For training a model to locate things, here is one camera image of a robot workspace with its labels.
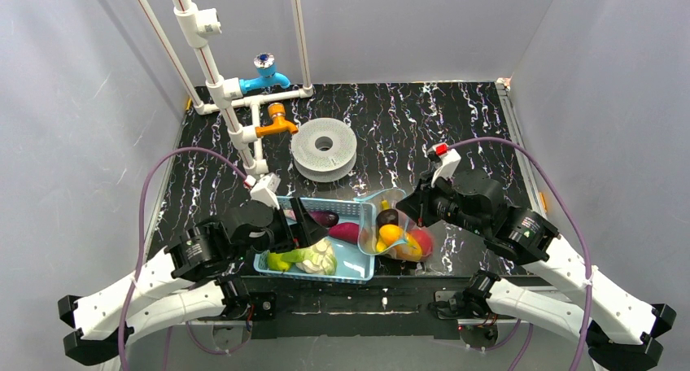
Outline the red apple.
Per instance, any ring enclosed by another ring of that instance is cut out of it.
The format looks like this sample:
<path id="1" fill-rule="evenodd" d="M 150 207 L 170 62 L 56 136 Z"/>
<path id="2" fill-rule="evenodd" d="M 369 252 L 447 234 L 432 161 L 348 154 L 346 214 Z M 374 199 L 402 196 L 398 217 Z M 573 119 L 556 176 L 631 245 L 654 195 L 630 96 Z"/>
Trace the red apple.
<path id="1" fill-rule="evenodd" d="M 410 234 L 421 248 L 420 260 L 426 260 L 434 250 L 435 241 L 433 236 L 427 229 L 412 229 Z"/>

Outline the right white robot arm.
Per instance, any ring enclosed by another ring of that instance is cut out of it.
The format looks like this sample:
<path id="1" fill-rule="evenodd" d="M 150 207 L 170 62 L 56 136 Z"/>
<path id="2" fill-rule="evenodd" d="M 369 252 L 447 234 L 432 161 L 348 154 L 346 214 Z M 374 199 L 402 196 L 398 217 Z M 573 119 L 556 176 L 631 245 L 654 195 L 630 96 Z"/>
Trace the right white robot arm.
<path id="1" fill-rule="evenodd" d="M 663 352 L 658 338 L 672 328 L 675 310 L 641 301 L 587 267 L 554 225 L 529 208 L 507 204 L 500 183 L 484 171 L 463 172 L 457 185 L 427 173 L 396 207 L 421 227 L 442 221 L 479 235 L 488 250 L 565 296 L 558 301 L 479 270 L 464 290 L 430 304 L 440 316 L 513 316 L 584 341 L 590 358 L 604 369 L 658 365 Z"/>

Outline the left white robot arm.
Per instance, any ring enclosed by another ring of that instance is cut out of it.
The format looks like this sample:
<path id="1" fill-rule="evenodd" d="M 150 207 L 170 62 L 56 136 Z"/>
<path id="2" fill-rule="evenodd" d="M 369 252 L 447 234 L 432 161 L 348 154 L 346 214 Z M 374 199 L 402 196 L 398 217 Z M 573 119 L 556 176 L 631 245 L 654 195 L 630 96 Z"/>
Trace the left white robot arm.
<path id="1" fill-rule="evenodd" d="M 298 198 L 294 219 L 280 207 L 252 200 L 186 230 L 129 275 L 92 295 L 66 295 L 59 318 L 72 327 L 65 355 L 82 365 L 107 362 L 157 330 L 251 306 L 246 288 L 229 274 L 250 252 L 305 251 L 327 234 Z"/>

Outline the magenta sweet potato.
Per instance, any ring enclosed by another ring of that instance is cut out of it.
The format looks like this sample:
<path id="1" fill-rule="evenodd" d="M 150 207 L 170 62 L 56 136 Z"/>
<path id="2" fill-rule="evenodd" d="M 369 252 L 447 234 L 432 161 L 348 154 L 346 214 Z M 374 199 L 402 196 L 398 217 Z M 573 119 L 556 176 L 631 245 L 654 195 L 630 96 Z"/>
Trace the magenta sweet potato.
<path id="1" fill-rule="evenodd" d="M 353 222 L 338 223 L 329 229 L 328 236 L 356 245 L 359 241 L 360 226 Z"/>

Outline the clear zip top bag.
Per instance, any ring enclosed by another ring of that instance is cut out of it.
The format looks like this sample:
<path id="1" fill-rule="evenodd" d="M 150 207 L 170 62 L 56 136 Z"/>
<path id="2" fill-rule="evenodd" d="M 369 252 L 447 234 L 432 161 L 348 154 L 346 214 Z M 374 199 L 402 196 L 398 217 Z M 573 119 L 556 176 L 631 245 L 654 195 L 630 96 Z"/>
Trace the clear zip top bag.
<path id="1" fill-rule="evenodd" d="M 390 188 L 354 199 L 366 210 L 357 239 L 360 251 L 410 262 L 423 262 L 433 254 L 431 232 L 396 207 L 406 196 L 402 189 Z"/>

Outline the orange carrot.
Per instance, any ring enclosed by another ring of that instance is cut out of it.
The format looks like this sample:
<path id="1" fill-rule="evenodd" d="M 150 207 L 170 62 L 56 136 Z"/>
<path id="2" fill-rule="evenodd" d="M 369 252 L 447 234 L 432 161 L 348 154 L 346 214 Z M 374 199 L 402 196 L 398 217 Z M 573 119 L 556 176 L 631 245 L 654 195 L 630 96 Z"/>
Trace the orange carrot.
<path id="1" fill-rule="evenodd" d="M 397 254 L 407 243 L 404 230 L 398 225 L 384 225 L 378 230 L 375 251 L 381 254 Z"/>

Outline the dark round plum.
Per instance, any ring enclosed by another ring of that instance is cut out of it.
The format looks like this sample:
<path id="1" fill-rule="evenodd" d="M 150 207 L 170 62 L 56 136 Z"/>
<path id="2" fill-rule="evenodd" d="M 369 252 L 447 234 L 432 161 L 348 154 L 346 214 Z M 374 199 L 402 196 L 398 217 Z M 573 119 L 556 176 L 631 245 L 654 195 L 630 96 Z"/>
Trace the dark round plum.
<path id="1" fill-rule="evenodd" d="M 384 225 L 398 225 L 400 223 L 400 216 L 394 208 L 388 208 L 380 211 L 376 216 L 376 226 L 380 229 Z"/>

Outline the large yellow banana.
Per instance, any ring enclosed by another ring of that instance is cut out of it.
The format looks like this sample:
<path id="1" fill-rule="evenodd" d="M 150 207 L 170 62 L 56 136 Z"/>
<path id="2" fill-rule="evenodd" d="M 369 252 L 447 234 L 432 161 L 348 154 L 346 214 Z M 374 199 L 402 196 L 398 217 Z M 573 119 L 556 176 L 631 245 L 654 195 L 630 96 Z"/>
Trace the large yellow banana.
<path id="1" fill-rule="evenodd" d="M 388 200 L 382 200 L 380 204 L 381 211 L 384 209 L 388 208 L 394 208 L 393 205 L 388 201 Z M 406 240 L 407 243 L 403 246 L 400 247 L 399 252 L 397 254 L 381 254 L 378 253 L 379 255 L 384 255 L 385 257 L 392 258 L 394 260 L 403 260 L 403 261 L 420 261 L 421 257 L 421 248 L 415 241 L 415 239 L 411 236 L 410 231 L 413 229 L 414 223 L 402 212 L 397 210 L 400 216 L 400 223 L 398 226 L 400 226 L 406 235 Z M 376 226 L 376 241 L 377 241 L 377 236 L 378 236 L 378 230 Z"/>

